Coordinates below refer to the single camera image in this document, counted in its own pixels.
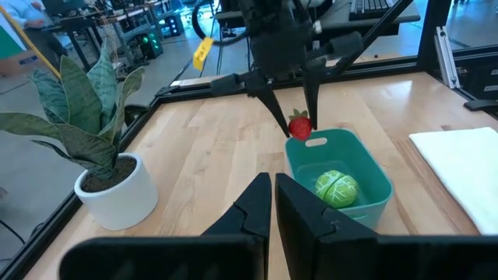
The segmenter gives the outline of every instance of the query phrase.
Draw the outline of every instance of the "teal plastic bin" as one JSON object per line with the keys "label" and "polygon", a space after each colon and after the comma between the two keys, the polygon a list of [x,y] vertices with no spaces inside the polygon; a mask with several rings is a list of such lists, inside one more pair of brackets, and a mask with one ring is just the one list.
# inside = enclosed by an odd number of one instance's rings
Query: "teal plastic bin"
{"label": "teal plastic bin", "polygon": [[337,170],[353,177],[359,185],[358,198],[339,210],[357,222],[375,229],[393,195],[384,171],[349,130],[314,131],[306,141],[290,138],[286,143],[291,177],[314,193],[314,185],[324,172]]}

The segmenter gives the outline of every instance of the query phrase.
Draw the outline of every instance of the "white plant pot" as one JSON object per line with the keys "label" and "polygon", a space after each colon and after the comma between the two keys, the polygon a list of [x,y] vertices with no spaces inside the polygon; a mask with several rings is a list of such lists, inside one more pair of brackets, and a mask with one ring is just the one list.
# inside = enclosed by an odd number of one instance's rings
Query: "white plant pot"
{"label": "white plant pot", "polygon": [[75,182],[75,193],[97,223],[109,230],[127,229],[136,225],[156,207],[158,194],[149,172],[140,157],[124,152],[118,158],[131,157],[136,160],[135,170],[118,185],[99,192],[85,192],[81,189],[88,171],[79,175]]}

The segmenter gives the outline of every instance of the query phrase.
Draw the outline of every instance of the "keyboard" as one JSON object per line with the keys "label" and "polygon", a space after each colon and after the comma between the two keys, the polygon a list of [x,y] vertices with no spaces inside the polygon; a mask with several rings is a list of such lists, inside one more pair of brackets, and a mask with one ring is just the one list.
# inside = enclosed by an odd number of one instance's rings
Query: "keyboard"
{"label": "keyboard", "polygon": [[392,0],[352,0],[349,20],[379,19],[393,5]]}

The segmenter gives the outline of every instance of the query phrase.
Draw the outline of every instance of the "floor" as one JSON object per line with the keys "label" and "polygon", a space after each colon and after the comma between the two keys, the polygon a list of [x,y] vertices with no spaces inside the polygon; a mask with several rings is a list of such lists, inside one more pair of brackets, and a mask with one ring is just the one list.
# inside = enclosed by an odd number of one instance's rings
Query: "floor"
{"label": "floor", "polygon": [[[416,0],[422,18],[425,16],[426,3],[427,0]],[[453,6],[447,23],[452,47],[458,49],[498,44],[496,5],[498,3],[490,0],[468,0]],[[211,30],[211,22],[208,16],[202,20],[206,33]],[[404,23],[399,35],[377,39],[366,50],[366,54],[415,55],[422,26],[422,20]],[[200,40],[189,26],[186,26],[185,34],[181,37],[165,40],[164,54],[146,67],[143,87],[128,102],[149,103],[157,90],[167,86],[184,67],[199,43]],[[202,76],[215,75],[217,65],[218,49],[214,47]],[[246,42],[243,40],[225,47],[220,73],[246,70]],[[190,67],[181,78],[197,78],[200,74]],[[0,111],[7,110],[38,115],[43,113],[33,85],[23,76],[0,79]],[[28,138],[0,132],[0,187],[7,190],[7,195],[0,198],[0,220],[8,223],[24,239],[28,239],[33,228],[46,220],[69,195],[75,178],[81,172],[81,167],[66,162],[48,149],[33,145]],[[21,246],[8,230],[0,226],[0,260],[11,258]],[[0,261],[0,270],[7,263],[8,261]]]}

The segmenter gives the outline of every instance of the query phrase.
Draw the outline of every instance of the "strawberry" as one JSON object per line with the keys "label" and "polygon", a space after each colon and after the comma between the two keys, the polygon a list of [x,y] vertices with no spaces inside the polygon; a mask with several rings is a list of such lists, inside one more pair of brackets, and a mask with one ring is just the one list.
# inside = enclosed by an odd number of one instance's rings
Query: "strawberry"
{"label": "strawberry", "polygon": [[308,139],[311,135],[311,120],[308,118],[308,112],[300,113],[294,109],[294,115],[289,116],[289,132],[301,141]]}

